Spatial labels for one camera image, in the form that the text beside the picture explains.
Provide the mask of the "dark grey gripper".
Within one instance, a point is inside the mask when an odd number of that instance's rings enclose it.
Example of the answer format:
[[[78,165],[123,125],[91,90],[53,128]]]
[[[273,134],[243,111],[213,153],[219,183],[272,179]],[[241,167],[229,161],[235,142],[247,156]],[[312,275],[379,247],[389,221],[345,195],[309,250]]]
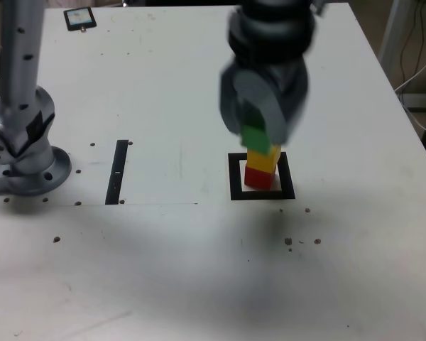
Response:
[[[239,135],[260,129],[272,144],[286,144],[302,116],[309,76],[302,58],[257,63],[236,58],[221,73],[219,109],[226,128]]]

